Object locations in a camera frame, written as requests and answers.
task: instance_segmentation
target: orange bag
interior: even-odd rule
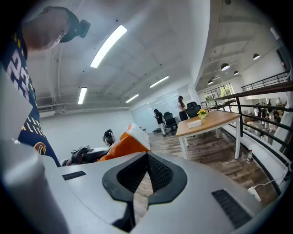
[[[135,123],[132,123],[114,143],[107,155],[103,156],[98,162],[118,158],[136,152],[148,152],[150,150],[149,136]]]

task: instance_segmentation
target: cavaliers logo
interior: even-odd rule
[[[45,155],[47,149],[45,144],[42,142],[36,143],[33,148],[36,149],[40,155]]]

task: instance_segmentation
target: white table leg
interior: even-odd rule
[[[179,137],[179,142],[180,142],[183,158],[187,160],[188,159],[187,158],[187,153],[186,153],[186,149],[185,149],[185,145],[184,145],[184,141],[183,141],[182,137]]]
[[[187,137],[185,137],[184,140],[185,140],[185,146],[188,147]]]
[[[218,128],[216,129],[216,135],[217,135],[217,139],[219,139],[220,135],[219,135],[219,129]]]
[[[235,159],[239,158],[240,150],[240,121],[236,121],[236,149],[235,149]]]

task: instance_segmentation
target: white box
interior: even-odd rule
[[[201,120],[200,119],[188,123],[189,128],[194,128],[194,127],[197,127],[197,126],[200,126],[200,125],[201,125]]]

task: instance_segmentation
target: railing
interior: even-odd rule
[[[268,108],[268,109],[281,110],[281,111],[287,111],[287,112],[293,112],[293,108],[284,108],[284,107],[281,107],[281,106],[241,105],[240,104],[240,101],[239,101],[239,98],[240,97],[245,97],[245,96],[250,96],[250,95],[259,95],[259,94],[268,94],[268,93],[277,93],[277,92],[287,92],[287,91],[293,91],[293,81],[288,81],[286,83],[280,83],[280,84],[276,84],[276,85],[270,85],[269,87],[262,87],[262,88],[253,89],[253,90],[249,90],[249,91],[246,91],[246,92],[242,92],[242,93],[237,93],[237,94],[233,94],[233,95],[228,95],[228,96],[224,96],[224,97],[215,98],[215,99],[208,100],[208,101],[203,101],[203,102],[201,102],[201,106],[202,107],[206,107],[207,106],[206,103],[213,102],[213,101],[215,102],[215,106],[213,106],[212,108],[213,109],[217,109],[218,111],[225,111],[225,109],[224,109],[225,106],[228,106],[230,108],[230,110],[231,110],[231,107],[232,106],[236,106],[238,108],[238,113],[241,115],[240,116],[240,136],[243,137],[243,133],[245,133],[246,135],[248,135],[249,137],[251,137],[255,141],[257,141],[259,144],[261,144],[263,147],[265,147],[266,149],[268,149],[270,152],[272,152],[282,163],[286,164],[288,162],[283,157],[281,157],[279,153],[277,153],[276,151],[274,151],[270,146],[268,146],[267,144],[265,144],[258,137],[254,137],[254,136],[252,136],[252,135],[244,132],[243,131],[243,125],[251,128],[253,130],[258,131],[258,132],[260,132],[263,135],[266,135],[266,136],[270,137],[272,140],[278,142],[283,147],[288,148],[289,147],[289,144],[287,142],[284,142],[284,141],[276,138],[275,136],[269,134],[268,132],[265,132],[265,131],[263,131],[263,130],[261,130],[259,128],[250,126],[250,125],[248,125],[246,123],[243,123],[242,116],[249,117],[249,118],[253,118],[253,119],[256,119],[256,120],[261,120],[261,121],[267,122],[269,124],[275,125],[277,127],[284,128],[284,129],[286,129],[286,130],[288,130],[290,132],[293,132],[292,125],[291,126],[287,126],[287,125],[284,125],[284,124],[281,124],[281,123],[277,123],[277,122],[273,122],[273,121],[270,121],[270,120],[267,120],[267,119],[264,119],[264,118],[260,118],[260,117],[256,117],[256,116],[252,116],[252,115],[246,115],[246,114],[243,114],[242,113],[241,108],[242,107],[253,107],[253,108],[257,107],[257,108]],[[225,99],[228,99],[228,104],[226,104],[226,102],[225,103],[218,104],[218,101],[225,100]]]
[[[289,79],[286,77],[288,76],[290,71],[284,71],[282,73],[279,73],[277,75],[273,75],[271,77],[265,78],[263,80],[259,80],[257,82],[251,83],[249,85],[242,86],[241,88],[243,89],[243,92],[249,91],[249,90],[255,90],[261,87],[266,87],[269,85],[275,85],[275,84],[280,84],[283,82],[289,81]]]

